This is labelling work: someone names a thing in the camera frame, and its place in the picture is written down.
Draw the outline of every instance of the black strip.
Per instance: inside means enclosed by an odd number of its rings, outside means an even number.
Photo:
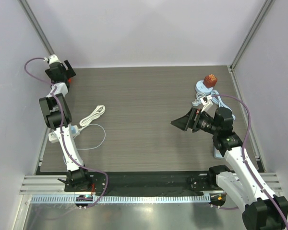
[[[263,172],[261,160],[258,172]],[[202,196],[204,191],[222,190],[212,187],[207,179],[208,171],[173,172],[107,172],[109,183],[105,196]],[[90,172],[96,194],[103,191],[105,176]],[[41,172],[38,166],[36,175],[66,175],[66,172]],[[65,186],[66,192],[81,192]]]

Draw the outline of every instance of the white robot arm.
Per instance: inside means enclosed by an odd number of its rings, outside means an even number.
[[[284,229],[280,212],[287,218],[288,201],[283,196],[276,196],[250,161],[246,150],[242,152],[243,142],[233,132],[231,110],[220,107],[216,109],[214,118],[206,112],[213,104],[211,98],[211,95],[201,98],[203,109],[192,108],[187,115],[171,124],[183,131],[190,128],[192,132],[203,130],[213,135],[214,147],[231,165],[238,179],[227,166],[219,165],[209,168],[208,181],[233,199],[242,212],[247,230]]]
[[[92,185],[91,177],[86,169],[81,168],[79,165],[84,166],[83,160],[81,159],[78,150],[76,148],[75,142],[72,136],[72,115],[65,101],[65,95],[68,93],[69,89],[69,79],[75,76],[75,72],[70,66],[69,62],[66,60],[64,64],[60,62],[56,55],[51,55],[47,62],[49,64],[49,69],[45,72],[51,79],[51,90],[50,93],[39,99],[39,104],[43,113],[43,117],[46,125],[53,130],[59,139],[63,154],[66,159],[67,164],[67,180],[62,181],[63,183],[70,185],[72,188],[86,190]],[[57,101],[53,97],[55,95],[62,106],[63,111],[59,110]],[[60,127],[63,112],[63,126]],[[64,140],[61,137],[61,128],[63,131]],[[70,157],[71,156],[79,165],[74,163]]]

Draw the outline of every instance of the red cube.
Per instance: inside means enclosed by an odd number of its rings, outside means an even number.
[[[204,79],[204,85],[207,88],[214,87],[216,85],[217,78],[215,77],[214,74],[209,74],[208,76],[205,77]]]

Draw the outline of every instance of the floor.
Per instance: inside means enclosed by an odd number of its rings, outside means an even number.
[[[236,95],[226,66],[141,67],[75,69],[66,101],[72,124],[89,115],[97,105],[105,113],[93,123],[106,130],[105,142],[93,150],[80,150],[87,167],[104,171],[208,170],[225,164],[213,157],[212,136],[205,132],[183,132],[170,122],[185,115],[196,94],[194,84],[208,74],[218,78],[220,93]],[[244,138],[245,121],[238,102],[224,98],[236,121],[234,131]],[[215,108],[210,109],[214,115]],[[104,134],[90,126],[75,139],[79,148],[94,147]],[[248,154],[253,162],[250,143]],[[41,171],[65,171],[59,143],[47,143]]]

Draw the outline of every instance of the white cable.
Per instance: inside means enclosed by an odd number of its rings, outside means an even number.
[[[192,105],[194,106],[194,107],[197,107],[197,106],[199,106],[202,102],[201,102],[201,98],[202,97],[205,97],[206,96],[206,94],[204,93],[204,92],[198,92],[197,94],[196,94],[196,100],[194,101],[194,102],[192,102]]]
[[[212,90],[211,93],[210,93],[210,95],[216,95],[216,94],[219,94],[219,92],[216,91],[216,90]],[[201,102],[201,98],[205,97],[205,96],[206,96],[206,94],[204,92],[198,92],[196,94],[196,100],[194,102],[192,102],[192,105],[194,107],[199,106],[202,103]],[[224,108],[227,108],[227,109],[231,110],[231,108],[229,108],[227,105],[224,104],[224,102],[222,101],[221,97],[213,97],[211,100],[213,101],[214,104],[217,104],[219,107],[224,107]]]
[[[86,128],[92,121],[99,118],[104,114],[106,108],[104,105],[98,105],[96,109],[87,117],[83,118],[79,125],[82,127],[79,131],[81,132],[84,128]]]
[[[97,118],[99,118],[101,115],[104,114],[106,108],[104,105],[98,105],[96,107],[96,109],[87,117],[83,118],[80,122],[79,122],[79,125],[81,126],[81,128],[79,129],[79,132],[81,132],[82,130],[84,130],[86,127],[89,127],[89,126],[99,126],[102,128],[102,130],[104,131],[104,138],[103,140],[100,142],[99,145],[95,146],[95,147],[92,147],[92,148],[87,148],[87,149],[77,149],[77,150],[93,150],[93,149],[96,149],[98,148],[99,146],[102,145],[102,143],[104,143],[105,139],[106,139],[106,131],[105,129],[101,126],[101,125],[98,125],[98,124],[91,124],[92,121],[96,120]],[[64,160],[64,163],[66,164],[66,159],[65,159],[65,156],[63,155],[63,160]]]
[[[93,149],[97,149],[99,146],[102,145],[102,143],[104,143],[104,141],[105,141],[105,139],[106,139],[106,131],[105,131],[105,129],[104,129],[101,125],[99,125],[99,124],[89,124],[89,125],[85,126],[82,130],[84,130],[86,127],[89,127],[89,126],[99,126],[99,127],[101,127],[102,130],[104,131],[104,134],[105,134],[105,135],[104,135],[104,138],[102,139],[102,141],[100,142],[100,144],[97,145],[97,146],[95,146],[95,147],[87,148],[87,149],[77,149],[77,150],[93,150]],[[63,155],[63,161],[64,161],[64,163],[66,164],[66,159],[65,159],[65,156],[64,156],[64,155]]]

